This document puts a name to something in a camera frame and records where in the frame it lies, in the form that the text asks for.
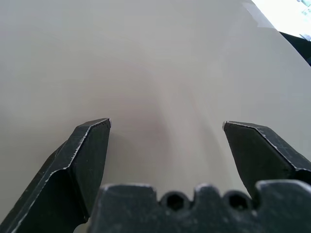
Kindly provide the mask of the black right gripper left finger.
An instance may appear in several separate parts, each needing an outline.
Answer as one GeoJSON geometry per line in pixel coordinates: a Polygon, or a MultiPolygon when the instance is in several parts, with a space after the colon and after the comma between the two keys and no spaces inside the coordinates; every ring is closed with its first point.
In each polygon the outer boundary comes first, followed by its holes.
{"type": "Polygon", "coordinates": [[[0,225],[2,233],[72,233],[91,216],[102,182],[111,120],[75,128],[36,173],[0,225]]]}

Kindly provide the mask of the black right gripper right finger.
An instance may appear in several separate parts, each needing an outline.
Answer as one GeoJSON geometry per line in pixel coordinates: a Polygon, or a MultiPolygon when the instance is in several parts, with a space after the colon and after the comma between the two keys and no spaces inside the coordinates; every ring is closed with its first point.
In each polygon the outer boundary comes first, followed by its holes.
{"type": "Polygon", "coordinates": [[[311,163],[276,132],[253,123],[225,121],[223,131],[239,176],[250,196],[264,180],[311,182],[311,163]]]}

